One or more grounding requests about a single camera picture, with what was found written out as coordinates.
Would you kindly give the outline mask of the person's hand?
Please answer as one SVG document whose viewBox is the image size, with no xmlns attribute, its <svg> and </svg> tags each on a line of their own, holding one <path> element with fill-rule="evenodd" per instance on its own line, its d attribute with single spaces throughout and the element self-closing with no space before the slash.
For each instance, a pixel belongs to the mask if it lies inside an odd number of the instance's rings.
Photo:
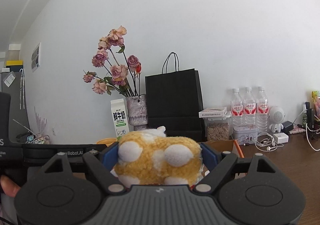
<svg viewBox="0 0 320 225">
<path fill-rule="evenodd" d="M 21 189 L 19 185 L 17 185 L 10 178 L 4 175 L 1 176 L 1 188 L 4 194 L 9 197 L 15 197 Z"/>
</svg>

